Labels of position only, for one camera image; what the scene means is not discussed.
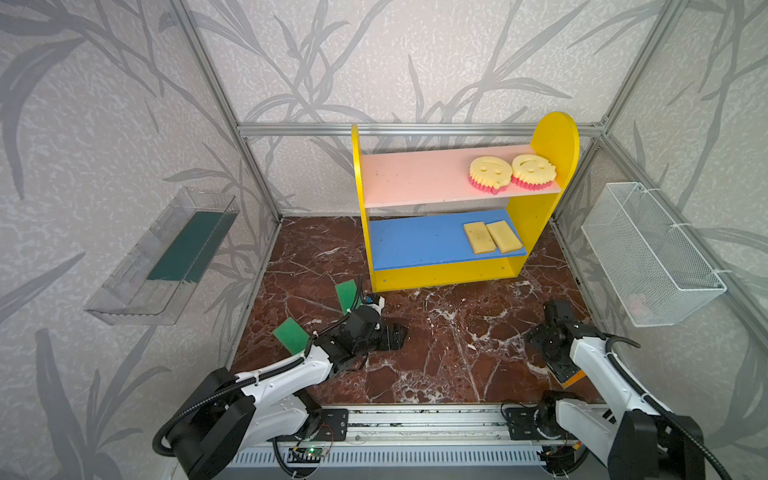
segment robotic arm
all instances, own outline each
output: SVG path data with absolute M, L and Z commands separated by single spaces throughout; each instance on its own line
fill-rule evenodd
M 208 480 L 243 448 L 279 435 L 314 435 L 323 409 L 306 387 L 351 369 L 373 351 L 402 348 L 408 330 L 382 321 L 383 307 L 381 296 L 367 296 L 310 337 L 302 353 L 236 375 L 224 368 L 213 371 L 160 428 L 153 450 L 177 457 L 190 480 Z
M 704 480 L 706 459 L 721 478 L 730 479 L 704 446 L 698 424 L 691 417 L 674 415 L 648 393 L 612 351 L 616 342 L 638 348 L 639 343 L 577 321 L 564 300 L 545 304 L 545 323 L 526 340 L 541 352 L 562 385 L 587 376 L 610 407 L 614 422 L 568 392 L 548 392 L 548 401 L 540 404 L 544 422 L 556 422 L 583 442 L 611 478 Z

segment gray floor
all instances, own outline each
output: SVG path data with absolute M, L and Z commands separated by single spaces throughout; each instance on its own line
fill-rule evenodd
M 569 475 L 571 480 L 607 480 L 605 467 L 592 455 Z M 279 468 L 226 468 L 215 480 L 287 480 Z M 464 480 L 503 478 L 504 480 L 547 480 L 552 475 L 535 467 L 415 467 L 415 468 L 321 468 L 312 480 Z

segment yellow side panel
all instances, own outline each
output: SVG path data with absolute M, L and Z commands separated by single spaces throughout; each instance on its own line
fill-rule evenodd
M 368 257 L 368 271 L 373 282 L 373 260 L 371 258 L 371 237 L 368 212 L 366 211 L 366 199 L 362 192 L 362 173 L 360 170 L 360 133 L 357 125 L 352 126 L 352 156 L 355 163 L 355 183 L 357 184 L 357 200 L 360 203 L 360 218 L 362 219 L 362 235 L 366 239 L 366 255 Z
M 424 286 L 451 285 L 517 276 L 506 258 L 447 263 L 445 265 L 414 266 L 373 272 L 374 292 L 407 290 Z
M 576 171 L 579 137 L 573 118 L 560 111 L 542 118 L 533 134 L 531 147 L 537 155 L 546 158 L 555 166 L 558 173 L 555 181 L 560 185 L 561 191 L 559 194 L 529 195 L 509 199 L 507 213 L 515 224 L 520 241 L 529 253 L 536 245 L 536 241 Z M 527 259 L 528 256 L 509 258 L 509 264 L 515 276 L 520 273 Z

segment wallpaper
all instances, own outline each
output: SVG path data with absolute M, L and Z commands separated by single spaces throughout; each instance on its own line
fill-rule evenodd
M 764 301 L 765 36 L 768 2 L 689 2 L 611 134 Z M 629 181 L 603 152 L 558 226 L 596 320 L 642 348 L 620 352 L 643 384 L 691 415 L 739 480 L 768 469 L 768 355 L 721 297 L 675 326 L 637 328 L 581 232 L 605 183 Z M 708 478 L 717 478 L 713 470 Z
M 611 133 L 768 316 L 767 8 L 686 8 Z
M 597 122 L 663 3 L 188 0 L 240 123 L 538 122 L 550 111 Z M 366 143 L 384 152 L 489 141 Z M 358 210 L 348 139 L 250 144 L 283 213 Z
M 159 478 L 274 224 L 164 2 L 0 0 L 0 478 Z M 83 309 L 182 186 L 240 215 L 174 326 Z

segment brown marble surface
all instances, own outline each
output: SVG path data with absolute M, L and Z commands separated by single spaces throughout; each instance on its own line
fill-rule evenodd
M 367 273 L 359 218 L 286 218 L 232 371 L 288 357 L 272 331 L 288 317 L 320 331 L 341 317 L 335 285 L 360 274 L 368 282 Z M 549 227 L 517 278 L 383 296 L 384 317 L 409 328 L 404 347 L 372 353 L 364 369 L 311 388 L 318 402 L 537 402 L 559 386 L 523 335 L 544 320 L 551 298 L 567 298 L 577 317 L 588 315 Z M 600 401 L 588 379 L 570 389 Z

